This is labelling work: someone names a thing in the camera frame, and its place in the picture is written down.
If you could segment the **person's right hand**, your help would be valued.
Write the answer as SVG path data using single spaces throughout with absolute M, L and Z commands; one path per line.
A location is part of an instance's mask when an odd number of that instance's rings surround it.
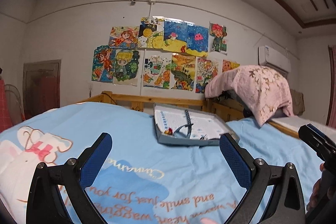
M 307 207 L 306 207 L 307 211 L 310 211 L 311 209 L 317 206 L 320 187 L 321 187 L 321 179 L 316 181 L 316 183 L 313 186 L 313 191 L 309 198 L 309 203 L 307 204 Z M 335 187 L 330 187 L 327 192 L 328 198 L 331 200 L 334 194 L 335 194 Z

